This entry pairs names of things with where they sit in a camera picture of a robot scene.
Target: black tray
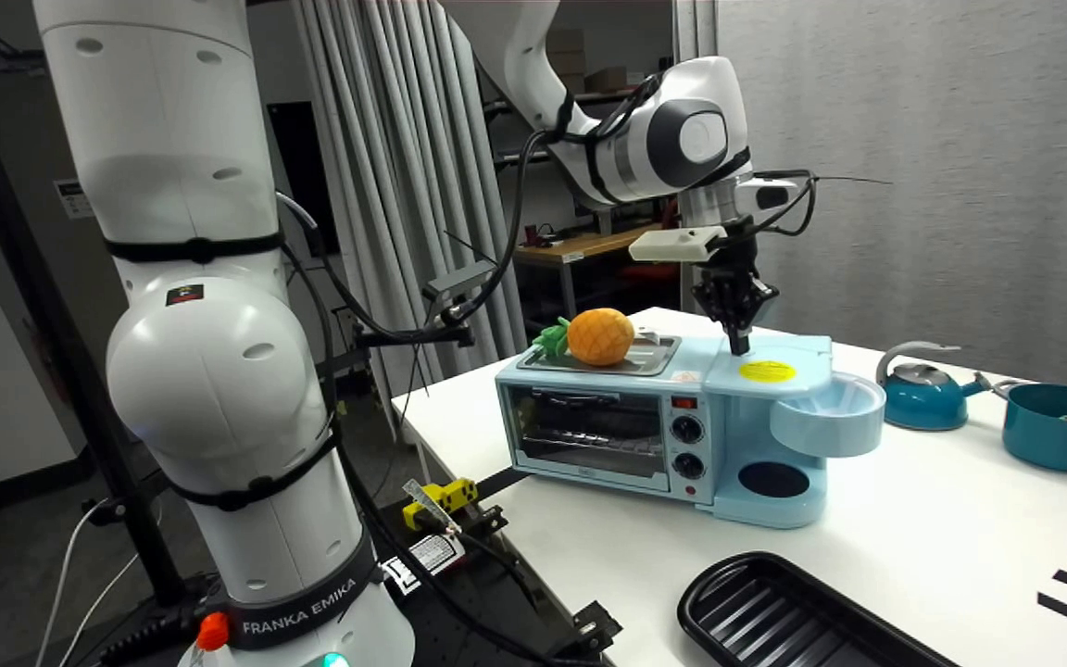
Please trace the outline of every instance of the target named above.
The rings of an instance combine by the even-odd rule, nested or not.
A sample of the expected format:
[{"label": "black tray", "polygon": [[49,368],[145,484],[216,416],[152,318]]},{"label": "black tray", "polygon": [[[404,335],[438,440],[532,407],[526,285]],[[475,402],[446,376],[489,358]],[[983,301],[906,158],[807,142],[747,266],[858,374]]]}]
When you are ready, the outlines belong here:
[{"label": "black tray", "polygon": [[953,663],[772,553],[744,553],[693,576],[678,621],[725,667]]}]

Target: food item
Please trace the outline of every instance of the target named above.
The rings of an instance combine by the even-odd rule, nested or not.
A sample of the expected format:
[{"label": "food item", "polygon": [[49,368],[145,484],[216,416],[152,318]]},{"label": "food item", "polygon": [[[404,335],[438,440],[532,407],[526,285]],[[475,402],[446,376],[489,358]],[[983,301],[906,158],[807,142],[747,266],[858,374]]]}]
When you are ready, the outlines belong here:
[{"label": "food item", "polygon": [[585,368],[617,368],[632,348],[632,323],[615,307],[576,311],[565,326],[565,348]]}]

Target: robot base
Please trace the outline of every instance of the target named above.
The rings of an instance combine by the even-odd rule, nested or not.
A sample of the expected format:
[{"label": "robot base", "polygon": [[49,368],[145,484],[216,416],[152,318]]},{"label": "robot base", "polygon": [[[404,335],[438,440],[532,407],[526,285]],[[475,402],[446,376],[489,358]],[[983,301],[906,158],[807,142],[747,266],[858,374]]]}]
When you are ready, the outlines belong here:
[{"label": "robot base", "polygon": [[386,584],[366,584],[333,621],[264,653],[187,647],[176,667],[406,667],[415,663],[415,628],[387,601]]}]

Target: white countertop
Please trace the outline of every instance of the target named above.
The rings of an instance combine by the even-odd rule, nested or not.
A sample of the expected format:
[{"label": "white countertop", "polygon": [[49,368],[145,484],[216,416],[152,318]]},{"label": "white countertop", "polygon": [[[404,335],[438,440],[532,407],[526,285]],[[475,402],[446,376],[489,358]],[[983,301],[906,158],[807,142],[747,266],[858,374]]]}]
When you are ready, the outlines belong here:
[{"label": "white countertop", "polygon": [[[701,314],[639,311],[638,326],[693,332]],[[868,374],[879,350],[833,344],[833,368]],[[504,363],[415,387],[406,426],[450,473],[504,471],[507,443],[494,376]],[[615,663],[697,663],[678,596],[712,564],[776,553],[954,663],[1067,663],[1067,473],[1032,471],[1001,443],[1005,402],[969,401],[954,432],[884,426],[858,460],[828,460],[825,516],[805,529],[754,529],[686,502],[522,479],[489,496],[507,537],[565,608],[600,601],[621,632]]]}]

